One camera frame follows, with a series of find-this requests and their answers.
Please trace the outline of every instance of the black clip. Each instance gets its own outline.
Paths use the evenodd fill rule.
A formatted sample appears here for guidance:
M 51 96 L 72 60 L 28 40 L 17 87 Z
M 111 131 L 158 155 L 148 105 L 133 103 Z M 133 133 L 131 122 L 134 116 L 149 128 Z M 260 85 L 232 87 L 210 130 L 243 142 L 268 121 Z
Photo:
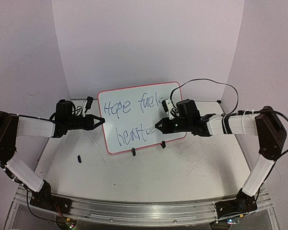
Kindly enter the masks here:
M 135 149 L 134 148 L 131 149 L 131 152 L 132 152 L 132 155 L 135 156 Z
M 166 147 L 165 141 L 162 141 L 162 143 L 161 143 L 160 145 L 161 145 L 161 147 L 164 149 L 164 148 Z

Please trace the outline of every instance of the whiteboard with handwriting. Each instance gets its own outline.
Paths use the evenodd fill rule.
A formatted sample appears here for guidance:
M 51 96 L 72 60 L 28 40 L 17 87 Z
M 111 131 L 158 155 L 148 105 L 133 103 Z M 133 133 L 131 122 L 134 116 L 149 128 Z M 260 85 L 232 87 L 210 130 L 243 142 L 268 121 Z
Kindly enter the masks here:
M 116 154 L 184 138 L 184 132 L 162 134 L 154 130 L 155 124 L 167 116 L 161 102 L 177 87 L 178 82 L 167 82 L 100 92 L 98 103 L 106 120 L 103 130 L 108 152 Z M 179 101 L 181 92 L 175 90 L 173 102 Z

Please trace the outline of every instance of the white table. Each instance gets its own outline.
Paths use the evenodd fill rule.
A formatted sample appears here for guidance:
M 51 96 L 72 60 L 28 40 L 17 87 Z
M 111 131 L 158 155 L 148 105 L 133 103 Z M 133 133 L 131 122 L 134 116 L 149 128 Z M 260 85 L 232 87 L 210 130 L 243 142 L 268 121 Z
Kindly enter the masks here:
M 82 101 L 74 101 L 76 106 Z M 201 115 L 222 113 L 216 102 L 197 102 Z M 94 102 L 87 112 L 99 115 Z M 102 127 L 51 138 L 36 168 L 56 194 L 81 198 L 170 202 L 233 195 L 250 170 L 234 135 L 193 136 L 132 153 L 109 155 Z

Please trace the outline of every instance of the robotic arm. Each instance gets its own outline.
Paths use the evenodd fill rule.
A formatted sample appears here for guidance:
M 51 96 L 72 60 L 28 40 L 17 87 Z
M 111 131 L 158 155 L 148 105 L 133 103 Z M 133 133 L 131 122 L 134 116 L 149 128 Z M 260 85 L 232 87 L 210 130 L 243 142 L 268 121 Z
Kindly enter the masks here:
M 92 102 L 93 98 L 88 97 L 85 111 L 91 108 Z M 51 194 L 50 184 L 27 166 L 17 153 L 16 138 L 19 136 L 61 138 L 68 130 L 93 130 L 105 122 L 103 118 L 92 114 L 85 115 L 85 112 L 78 115 L 83 110 L 84 108 L 76 110 L 71 101 L 60 100 L 56 112 L 49 120 L 0 111 L 0 166 L 11 179 L 32 191 L 31 205 L 52 211 L 56 211 L 55 206 L 59 206 L 61 213 L 67 214 L 71 200 Z
M 244 214 L 257 209 L 254 195 L 268 177 L 287 137 L 286 130 L 277 117 L 277 111 L 265 106 L 260 111 L 238 111 L 234 114 L 200 115 L 194 100 L 183 100 L 174 105 L 170 100 L 162 102 L 169 117 L 162 118 L 155 128 L 163 134 L 191 132 L 193 135 L 245 134 L 259 138 L 259 157 L 248 179 L 239 190 L 236 199 L 215 204 L 218 219 L 234 214 Z

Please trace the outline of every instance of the white wall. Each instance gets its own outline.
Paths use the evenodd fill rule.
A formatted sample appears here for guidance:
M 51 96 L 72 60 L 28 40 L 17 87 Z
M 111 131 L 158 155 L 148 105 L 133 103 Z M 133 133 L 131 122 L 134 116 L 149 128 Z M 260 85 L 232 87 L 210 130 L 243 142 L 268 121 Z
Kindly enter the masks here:
M 228 82 L 240 93 L 239 109 L 271 105 L 288 116 L 288 0 L 245 1 Z M 228 111 L 235 100 L 231 89 L 226 87 L 222 101 Z M 240 138 L 254 165 L 258 138 Z M 277 162 L 267 185 L 281 229 L 288 230 L 288 154 Z
M 0 1 L 0 110 L 49 117 L 69 97 L 51 0 Z M 17 151 L 33 167 L 46 141 L 21 138 Z M 16 187 L 0 169 L 0 229 Z
M 244 0 L 52 2 L 72 98 L 155 82 L 228 79 Z M 209 101 L 223 90 L 197 82 L 183 94 Z

